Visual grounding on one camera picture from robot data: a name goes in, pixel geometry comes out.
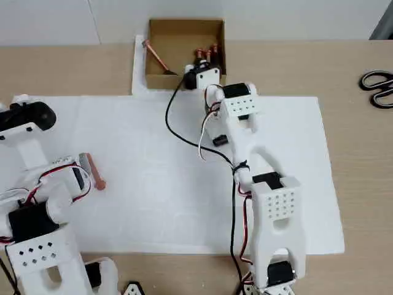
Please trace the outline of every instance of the white wire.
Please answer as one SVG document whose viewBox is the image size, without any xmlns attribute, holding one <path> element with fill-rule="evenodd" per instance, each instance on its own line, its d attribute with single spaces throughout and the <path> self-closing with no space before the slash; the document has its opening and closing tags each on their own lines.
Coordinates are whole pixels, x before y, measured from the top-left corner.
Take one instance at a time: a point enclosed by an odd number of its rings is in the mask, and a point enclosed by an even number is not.
<svg viewBox="0 0 393 295">
<path fill-rule="evenodd" d="M 0 194 L 0 199 L 2 198 L 2 196 L 7 195 L 9 193 L 11 193 L 11 195 L 8 196 L 8 197 L 13 197 L 13 196 L 19 194 L 21 191 L 23 191 L 26 195 L 29 193 L 29 190 L 25 189 L 24 187 L 16 187 L 16 188 L 13 188 L 13 189 L 8 189 L 5 192 L 1 193 Z"/>
<path fill-rule="evenodd" d="M 206 128 L 206 123 L 208 122 L 208 120 L 210 119 L 211 116 L 217 114 L 217 111 L 214 112 L 210 112 L 206 118 L 204 118 L 203 124 L 202 124 L 202 131 L 201 131 L 201 136 L 199 137 L 199 142 L 198 142 L 198 155 L 199 158 L 201 158 L 202 160 L 206 161 L 205 158 L 202 156 L 202 150 L 201 150 L 201 145 L 202 145 L 202 139 L 203 139 L 203 135 L 204 135 L 204 130 Z"/>
<path fill-rule="evenodd" d="M 0 200 L 0 206 L 3 206 L 4 204 L 9 203 L 9 202 L 17 202 L 19 200 L 26 200 L 26 197 L 27 197 L 27 195 L 13 195 L 9 198 Z"/>
</svg>

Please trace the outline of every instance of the black cable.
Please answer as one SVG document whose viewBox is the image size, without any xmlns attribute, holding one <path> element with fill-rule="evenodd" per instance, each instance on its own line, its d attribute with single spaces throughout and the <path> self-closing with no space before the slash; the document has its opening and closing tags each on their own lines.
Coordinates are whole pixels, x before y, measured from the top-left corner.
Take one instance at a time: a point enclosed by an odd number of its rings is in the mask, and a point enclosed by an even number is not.
<svg viewBox="0 0 393 295">
<path fill-rule="evenodd" d="M 183 81 L 184 81 L 184 76 L 183 76 L 182 80 L 180 81 L 179 85 L 176 87 L 175 91 L 173 92 L 172 97 L 171 97 L 171 99 L 170 99 L 170 101 L 168 103 L 168 106 L 166 107 L 165 124 L 166 124 L 166 127 L 168 128 L 168 130 L 174 136 L 176 136 L 177 138 L 179 138 L 183 142 L 188 143 L 189 145 L 194 146 L 194 147 L 197 148 L 198 145 L 196 143 L 193 143 L 193 142 L 185 139 L 183 136 L 181 136 L 181 135 L 177 134 L 175 131 L 173 131 L 173 129 L 169 126 L 169 122 L 168 122 L 169 110 L 171 109 L 172 102 L 173 102 L 174 98 L 176 97 L 176 94 L 179 91 L 180 87 L 182 86 Z M 230 159 L 228 159 L 228 157 L 226 155 L 224 155 L 223 153 L 221 153 L 219 151 L 216 151 L 215 149 L 210 149 L 210 148 L 205 147 L 205 146 L 201 146 L 201 149 L 204 150 L 204 151 L 212 152 L 213 154 L 216 154 L 216 155 L 220 156 L 221 158 L 223 158 L 227 163 L 229 163 L 232 166 L 232 162 L 230 161 Z"/>
<path fill-rule="evenodd" d="M 191 141 L 185 139 L 184 137 L 182 137 L 181 135 L 179 135 L 179 134 L 177 134 L 175 131 L 173 131 L 173 129 L 169 126 L 169 122 L 168 122 L 169 110 L 170 110 L 170 108 L 171 108 L 171 105 L 172 105 L 172 102 L 173 102 L 174 98 L 176 97 L 177 92 L 179 91 L 180 87 L 181 87 L 182 84 L 183 84 L 183 81 L 184 81 L 184 76 L 183 76 L 182 80 L 180 81 L 179 85 L 176 87 L 175 91 L 173 92 L 172 97 L 171 97 L 171 99 L 169 100 L 168 106 L 166 107 L 166 112 L 165 112 L 165 124 L 166 124 L 166 127 L 168 128 L 168 130 L 169 130 L 174 136 L 176 136 L 177 138 L 179 138 L 179 139 L 182 140 L 183 142 L 185 142 L 185 143 L 187 143 L 187 144 L 189 144 L 189 145 L 194 146 L 194 147 L 197 148 L 198 145 L 197 145 L 196 143 L 193 143 L 193 142 L 191 142 Z M 201 146 L 201 149 L 203 149 L 204 151 L 212 152 L 213 154 L 216 154 L 216 155 L 220 156 L 220 157 L 223 158 L 227 163 L 229 163 L 229 164 L 231 165 L 231 168 L 233 169 L 233 165 L 232 165 L 231 160 L 228 159 L 228 157 L 227 157 L 225 154 L 223 154 L 223 153 L 221 153 L 221 152 L 219 152 L 219 151 L 216 151 L 216 150 L 214 150 L 214 149 L 210 149 L 210 148 L 208 148 L 208 147 L 204 147 L 204 146 Z M 234 170 L 232 171 L 232 174 L 235 174 L 235 172 L 236 172 L 237 169 L 239 169 L 239 168 L 245 168 L 246 166 L 247 166 L 247 162 L 242 162 L 242 163 L 240 163 L 240 165 L 239 165 L 238 167 L 235 167 L 235 168 L 234 168 Z M 236 200 L 235 200 L 235 196 L 236 196 L 236 183 L 235 183 L 235 179 L 232 178 L 232 226 L 231 226 L 230 254 L 231 254 L 233 263 L 235 264 L 235 267 L 236 267 L 236 271 L 237 271 L 237 273 L 238 273 L 238 276 L 239 276 L 239 283 L 240 283 L 241 290 L 243 291 L 243 294 L 245 294 L 246 292 L 245 292 L 245 290 L 244 290 L 244 284 L 243 284 L 243 282 L 242 282 L 241 269 L 240 269 L 239 263 L 238 263 L 238 261 L 236 260 L 236 257 L 235 257 L 234 251 L 233 251 L 233 244 L 234 244 L 234 242 L 235 242 L 235 224 L 236 224 Z"/>
<path fill-rule="evenodd" d="M 235 243 L 235 225 L 236 225 L 236 183 L 235 179 L 232 179 L 232 228 L 231 228 L 231 247 L 230 247 L 230 253 L 231 257 L 233 260 L 233 263 L 235 263 L 236 271 L 238 272 L 239 276 L 239 284 L 240 288 L 243 292 L 243 294 L 246 294 L 246 291 L 244 290 L 244 284 L 242 282 L 242 276 L 241 276 L 241 269 L 239 266 L 239 263 L 235 257 L 235 253 L 233 252 L 233 244 Z"/>
<path fill-rule="evenodd" d="M 14 289 L 14 295 L 20 295 L 20 291 L 19 291 L 19 288 L 18 288 L 17 276 L 15 275 L 14 268 L 12 267 L 12 263 L 10 261 L 9 255 L 8 255 L 7 247 L 5 248 L 5 251 L 6 251 L 6 256 L 8 258 L 8 261 L 10 262 L 14 278 L 12 278 L 11 273 L 9 272 L 9 270 L 6 267 L 6 265 L 4 264 L 4 261 L 1 258 L 0 258 L 0 266 L 1 266 L 2 270 L 4 271 L 8 281 L 10 282 L 12 289 Z"/>
</svg>

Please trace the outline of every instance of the wire bundle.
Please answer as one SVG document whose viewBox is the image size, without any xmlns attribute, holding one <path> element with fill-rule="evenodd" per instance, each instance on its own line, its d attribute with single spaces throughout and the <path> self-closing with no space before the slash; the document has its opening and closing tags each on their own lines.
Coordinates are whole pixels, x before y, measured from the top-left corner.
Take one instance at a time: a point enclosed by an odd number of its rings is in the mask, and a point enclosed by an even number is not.
<svg viewBox="0 0 393 295">
<path fill-rule="evenodd" d="M 250 281 L 250 280 L 247 280 L 251 276 L 250 272 L 248 272 L 244 277 L 242 277 L 241 269 L 240 269 L 239 263 L 238 263 L 238 261 L 237 261 L 237 259 L 235 257 L 234 250 L 233 250 L 233 248 L 234 248 L 234 239 L 235 239 L 235 224 L 236 224 L 236 200 L 235 200 L 235 196 L 236 196 L 236 182 L 235 182 L 235 179 L 234 179 L 234 174 L 240 168 L 249 168 L 249 167 L 247 166 L 247 162 L 246 161 L 240 163 L 239 166 L 234 167 L 232 162 L 231 162 L 231 160 L 229 160 L 229 158 L 225 154 L 223 154 L 223 153 L 221 153 L 221 152 L 219 152 L 219 151 L 217 151 L 215 149 L 211 149 L 211 148 L 205 147 L 205 146 L 203 146 L 201 144 L 202 143 L 202 138 L 203 138 L 203 135 L 204 135 L 204 130 L 206 128 L 207 121 L 212 116 L 216 116 L 218 114 L 219 109 L 220 109 L 220 102 L 215 102 L 212 105 L 209 105 L 208 102 L 207 102 L 207 92 L 208 92 L 208 88 L 210 87 L 210 85 L 204 90 L 204 103 L 205 103 L 205 108 L 207 110 L 207 114 L 206 114 L 206 116 L 205 116 L 205 118 L 203 120 L 203 123 L 202 123 L 201 136 L 199 138 L 198 144 L 193 143 L 193 142 L 185 139 L 183 136 L 181 136 L 180 134 L 176 133 L 171 128 L 171 126 L 169 125 L 169 122 L 168 122 L 169 110 L 171 108 L 171 105 L 173 103 L 174 98 L 176 97 L 176 94 L 178 93 L 179 89 L 181 88 L 181 86 L 183 84 L 183 81 L 184 81 L 184 77 L 180 81 L 179 85 L 176 87 L 175 91 L 172 94 L 172 97 L 169 100 L 168 106 L 166 107 L 165 124 L 166 124 L 167 129 L 175 137 L 179 138 L 181 141 L 183 141 L 183 142 L 185 142 L 185 143 L 187 143 L 187 144 L 189 144 L 191 146 L 194 146 L 194 147 L 198 148 L 198 155 L 200 156 L 201 159 L 204 160 L 204 158 L 203 158 L 203 156 L 201 154 L 201 151 L 202 150 L 208 151 L 208 152 L 211 152 L 211 153 L 213 153 L 215 155 L 218 155 L 219 157 L 223 158 L 224 161 L 226 161 L 230 165 L 230 167 L 231 167 L 231 170 L 232 170 L 232 226 L 231 226 L 230 255 L 232 257 L 232 260 L 233 260 L 233 262 L 235 264 L 235 267 L 236 267 L 236 271 L 238 273 L 240 290 L 243 292 L 243 294 L 245 294 L 244 285 L 250 285 L 250 284 L 253 284 L 253 282 Z M 214 85 L 214 86 L 222 89 L 221 85 Z M 250 260 L 248 260 L 246 258 L 243 258 L 243 254 L 244 254 L 244 251 L 245 251 L 245 249 L 247 247 L 247 240 L 248 240 L 246 202 L 247 202 L 247 200 L 251 199 L 251 192 L 241 192 L 240 187 L 238 187 L 238 193 L 241 194 L 242 196 L 244 196 L 244 202 L 243 202 L 244 236 L 243 236 L 243 245 L 242 245 L 242 249 L 241 249 L 240 259 L 243 262 L 247 262 L 247 263 L 252 264 L 252 262 Z"/>
</svg>

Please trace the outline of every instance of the red wire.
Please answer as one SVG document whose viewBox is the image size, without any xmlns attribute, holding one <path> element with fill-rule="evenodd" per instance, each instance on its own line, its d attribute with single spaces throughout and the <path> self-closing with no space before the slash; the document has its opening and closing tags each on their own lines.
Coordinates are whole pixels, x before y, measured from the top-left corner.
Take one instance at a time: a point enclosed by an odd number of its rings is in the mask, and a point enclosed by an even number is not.
<svg viewBox="0 0 393 295">
<path fill-rule="evenodd" d="M 81 198 L 85 197 L 85 196 L 90 192 L 90 189 L 91 189 L 91 182 L 90 182 L 89 185 L 88 185 L 88 190 L 86 191 L 86 193 L 84 193 L 83 195 L 80 195 L 80 196 L 74 198 L 74 199 L 72 200 L 72 202 L 74 203 L 74 202 L 80 200 Z"/>
<path fill-rule="evenodd" d="M 252 265 L 252 261 L 243 257 L 243 254 L 247 247 L 248 242 L 248 224 L 247 224 L 247 200 L 250 200 L 251 196 L 247 195 L 243 201 L 243 245 L 240 251 L 240 260 L 246 263 L 250 263 Z"/>
<path fill-rule="evenodd" d="M 0 237 L 0 244 L 10 244 L 13 240 L 11 237 Z"/>
<path fill-rule="evenodd" d="M 54 172 L 56 172 L 56 171 L 62 170 L 62 169 L 64 169 L 64 168 L 67 168 L 67 167 L 79 167 L 79 168 L 82 168 L 81 166 L 76 165 L 75 162 L 74 162 L 74 163 L 71 163 L 71 164 L 67 164 L 67 165 L 55 167 L 55 168 L 53 168 L 53 169 L 50 169 L 50 170 L 48 170 L 48 171 L 43 172 L 43 174 L 41 174 L 40 177 L 38 178 L 38 183 L 40 182 L 41 178 L 43 178 L 43 177 L 45 177 L 45 176 L 47 176 L 47 175 L 49 175 L 49 174 L 51 174 L 51 173 L 54 173 Z M 29 193 L 29 195 L 27 196 L 27 199 L 26 199 L 25 204 L 26 204 L 26 203 L 31 203 L 31 199 L 34 197 L 34 195 L 36 194 L 36 192 L 38 191 L 38 189 L 39 189 L 39 187 L 36 187 L 35 189 L 33 189 L 33 190 Z M 90 192 L 90 189 L 91 189 L 91 182 L 90 182 L 90 184 L 89 184 L 88 191 L 87 191 L 85 194 L 76 197 L 76 198 L 73 199 L 72 201 L 75 202 L 75 200 L 79 200 L 79 199 L 85 197 L 85 196 Z"/>
<path fill-rule="evenodd" d="M 206 105 L 209 109 L 211 109 L 211 108 L 213 107 L 213 105 L 211 105 L 211 106 L 208 105 L 208 98 L 207 98 L 207 96 L 206 96 L 206 95 L 208 94 L 208 88 L 209 88 L 210 86 L 216 86 L 217 88 L 222 89 L 222 86 L 219 85 L 219 84 L 210 84 L 210 85 L 208 85 L 208 86 L 204 89 L 204 92 L 203 92 L 204 103 L 205 103 L 205 105 Z"/>
<path fill-rule="evenodd" d="M 238 185 L 238 193 L 239 193 L 239 195 L 242 195 L 243 197 L 247 197 L 248 195 L 251 195 L 251 191 L 242 192 L 240 189 L 240 184 Z"/>
<path fill-rule="evenodd" d="M 241 281 L 242 281 L 242 284 L 244 284 L 244 285 L 253 285 L 254 282 L 253 282 L 252 280 L 246 281 L 250 276 L 251 276 L 251 272 L 248 272 L 248 273 L 243 277 L 243 279 L 241 280 Z"/>
</svg>

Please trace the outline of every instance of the copper screw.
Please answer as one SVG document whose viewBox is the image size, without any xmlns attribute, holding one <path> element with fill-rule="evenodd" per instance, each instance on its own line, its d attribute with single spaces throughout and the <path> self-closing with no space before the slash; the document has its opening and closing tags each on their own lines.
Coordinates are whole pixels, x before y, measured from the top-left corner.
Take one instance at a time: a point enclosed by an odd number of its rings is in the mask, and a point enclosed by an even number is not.
<svg viewBox="0 0 393 295">
<path fill-rule="evenodd" d="M 88 163 L 90 164 L 91 172 L 93 173 L 93 178 L 94 178 L 94 182 L 95 182 L 94 187 L 99 191 L 104 190 L 106 187 L 106 182 L 99 175 L 98 169 L 97 169 L 96 165 L 94 164 L 93 158 L 91 157 L 91 155 L 89 153 L 87 153 L 87 160 L 88 160 Z"/>
<path fill-rule="evenodd" d="M 218 54 L 218 53 L 219 53 L 219 46 L 218 46 L 217 43 L 214 43 L 214 44 L 213 44 L 212 49 L 213 49 L 213 52 L 214 52 L 215 54 Z"/>
<path fill-rule="evenodd" d="M 166 64 L 164 64 L 164 62 L 162 61 L 162 59 L 158 56 L 158 54 L 156 53 L 156 51 L 153 49 L 153 47 L 150 45 L 150 41 L 148 39 L 146 39 L 145 41 L 142 42 L 143 47 L 145 47 L 147 49 L 147 51 L 149 51 L 154 58 L 162 65 L 162 67 L 165 69 L 165 71 L 169 71 L 169 68 L 166 66 Z"/>
<path fill-rule="evenodd" d="M 195 53 L 196 53 L 196 58 L 202 59 L 203 50 L 201 48 L 196 49 Z"/>
<path fill-rule="evenodd" d="M 206 61 L 210 63 L 211 61 L 211 50 L 206 51 Z"/>
</svg>

